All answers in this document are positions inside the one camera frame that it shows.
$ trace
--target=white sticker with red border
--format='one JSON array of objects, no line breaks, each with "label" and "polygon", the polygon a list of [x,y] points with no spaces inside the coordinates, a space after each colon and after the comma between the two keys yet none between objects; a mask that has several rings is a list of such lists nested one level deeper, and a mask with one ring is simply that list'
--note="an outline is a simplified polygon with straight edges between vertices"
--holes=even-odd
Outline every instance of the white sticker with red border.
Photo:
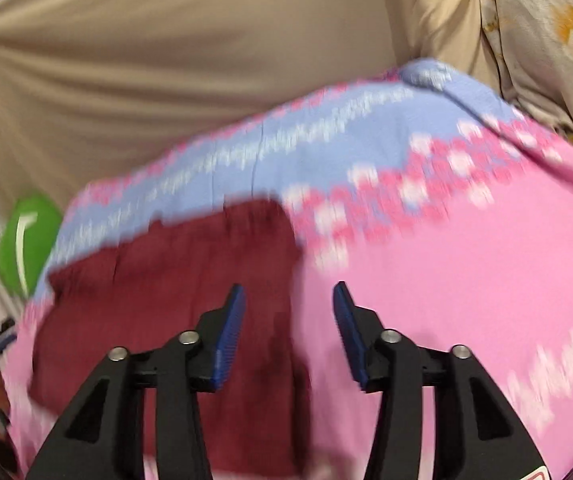
[{"label": "white sticker with red border", "polygon": [[551,480],[551,477],[549,476],[549,470],[546,469],[545,465],[543,465],[532,473],[526,475],[522,480]]}]

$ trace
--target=green object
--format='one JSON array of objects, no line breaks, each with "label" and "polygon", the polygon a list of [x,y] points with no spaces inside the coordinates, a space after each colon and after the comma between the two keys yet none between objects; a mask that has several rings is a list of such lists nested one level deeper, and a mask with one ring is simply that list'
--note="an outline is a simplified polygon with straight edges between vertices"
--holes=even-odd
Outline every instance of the green object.
[{"label": "green object", "polygon": [[61,224],[61,213],[44,196],[16,204],[0,239],[0,278],[11,294],[33,295]]}]

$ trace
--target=blue gripper pad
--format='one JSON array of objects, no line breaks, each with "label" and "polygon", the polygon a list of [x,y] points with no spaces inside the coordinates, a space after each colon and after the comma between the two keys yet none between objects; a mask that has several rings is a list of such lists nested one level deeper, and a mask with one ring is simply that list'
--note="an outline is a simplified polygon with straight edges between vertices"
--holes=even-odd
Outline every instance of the blue gripper pad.
[{"label": "blue gripper pad", "polygon": [[226,303],[220,309],[225,317],[218,340],[215,342],[215,364],[211,378],[212,387],[218,390],[229,377],[238,338],[242,329],[242,319],[246,310],[246,295],[241,285],[233,285]]},{"label": "blue gripper pad", "polygon": [[358,307],[355,306],[346,283],[339,282],[333,288],[333,313],[335,314],[335,322],[342,336],[342,343],[344,344],[344,351],[348,358],[348,365],[351,368],[353,380],[358,382],[360,387],[364,389],[368,382],[368,373],[366,370],[366,351],[368,347],[359,332],[355,320],[356,309],[358,309]]}]

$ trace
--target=pink fabric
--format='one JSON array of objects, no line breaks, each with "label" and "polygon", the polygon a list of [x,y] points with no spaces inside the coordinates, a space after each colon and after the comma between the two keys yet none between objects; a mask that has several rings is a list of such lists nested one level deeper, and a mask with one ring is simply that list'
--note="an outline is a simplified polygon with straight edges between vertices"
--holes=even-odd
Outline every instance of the pink fabric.
[{"label": "pink fabric", "polygon": [[[377,416],[378,397],[359,392],[349,376],[332,317],[338,280],[417,344],[470,346],[522,417],[552,478],[572,468],[573,148],[538,137],[537,128],[530,121],[500,124],[525,161],[509,173],[479,176],[477,193],[444,194],[442,214],[423,212],[408,229],[356,237],[338,228],[311,237],[311,211],[321,196],[314,189],[303,209],[291,210],[308,243],[296,279],[293,337],[311,375],[313,446],[327,466],[315,478],[361,478]],[[541,143],[530,146],[528,135]],[[334,200],[346,198],[334,190]],[[47,312],[27,309],[5,377],[24,469],[53,421],[26,398],[28,355]],[[430,466],[423,467],[421,478],[429,475]]]}]

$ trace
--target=folded maroon fabric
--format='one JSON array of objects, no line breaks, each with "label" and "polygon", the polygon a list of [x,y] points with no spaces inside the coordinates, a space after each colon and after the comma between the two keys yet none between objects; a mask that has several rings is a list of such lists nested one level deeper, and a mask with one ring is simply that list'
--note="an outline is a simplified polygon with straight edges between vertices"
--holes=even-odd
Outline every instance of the folded maroon fabric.
[{"label": "folded maroon fabric", "polygon": [[[115,346],[157,348],[193,328],[241,283],[247,309],[228,382],[199,397],[212,469],[298,474],[308,443],[308,379],[291,344],[291,279],[300,258],[291,224],[270,200],[149,231],[50,275],[55,307],[36,338],[31,397],[61,413]],[[145,453],[154,454],[154,402]]]}]

